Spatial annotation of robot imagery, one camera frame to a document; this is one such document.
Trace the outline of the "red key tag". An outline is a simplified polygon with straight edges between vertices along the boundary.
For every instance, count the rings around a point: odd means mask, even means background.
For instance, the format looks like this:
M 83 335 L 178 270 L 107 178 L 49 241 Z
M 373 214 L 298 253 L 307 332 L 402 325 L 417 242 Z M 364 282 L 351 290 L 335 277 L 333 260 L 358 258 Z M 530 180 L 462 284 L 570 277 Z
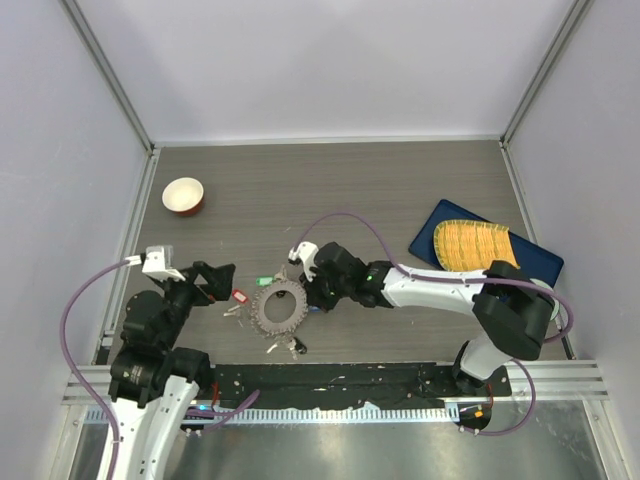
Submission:
M 245 304 L 249 300 L 248 296 L 239 289 L 232 291 L 232 297 L 240 304 Z

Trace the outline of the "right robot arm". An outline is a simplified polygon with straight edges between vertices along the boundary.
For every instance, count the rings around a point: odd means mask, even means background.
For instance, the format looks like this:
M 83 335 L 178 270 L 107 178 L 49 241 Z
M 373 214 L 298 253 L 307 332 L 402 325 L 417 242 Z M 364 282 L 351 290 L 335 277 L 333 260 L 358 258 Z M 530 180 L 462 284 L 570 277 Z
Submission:
M 324 312 L 348 298 L 365 308 L 427 307 L 475 318 L 482 332 L 463 344 L 451 368 L 453 386 L 465 395 L 513 359 L 538 359 L 554 310 L 546 289 L 505 261 L 486 270 L 427 271 L 389 260 L 364 263 L 335 242 L 302 242 L 288 260 L 303 269 L 308 303 Z

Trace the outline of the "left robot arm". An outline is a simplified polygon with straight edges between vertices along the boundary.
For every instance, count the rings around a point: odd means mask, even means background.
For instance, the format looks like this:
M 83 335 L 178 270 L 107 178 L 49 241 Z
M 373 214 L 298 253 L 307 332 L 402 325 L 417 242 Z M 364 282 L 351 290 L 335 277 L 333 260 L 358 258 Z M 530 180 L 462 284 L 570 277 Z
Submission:
M 128 300 L 108 389 L 115 450 L 104 452 L 99 478 L 163 478 L 189 405 L 213 385 L 208 354 L 176 341 L 193 308 L 230 299 L 235 270 L 196 261 Z

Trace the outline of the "black key fob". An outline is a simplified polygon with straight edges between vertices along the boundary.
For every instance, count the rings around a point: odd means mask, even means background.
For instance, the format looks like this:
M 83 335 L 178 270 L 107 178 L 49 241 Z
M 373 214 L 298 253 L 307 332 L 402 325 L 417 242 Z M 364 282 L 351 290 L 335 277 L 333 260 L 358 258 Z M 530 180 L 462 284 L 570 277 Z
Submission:
M 306 345 L 297 337 L 294 338 L 294 349 L 297 353 L 304 355 L 307 353 Z

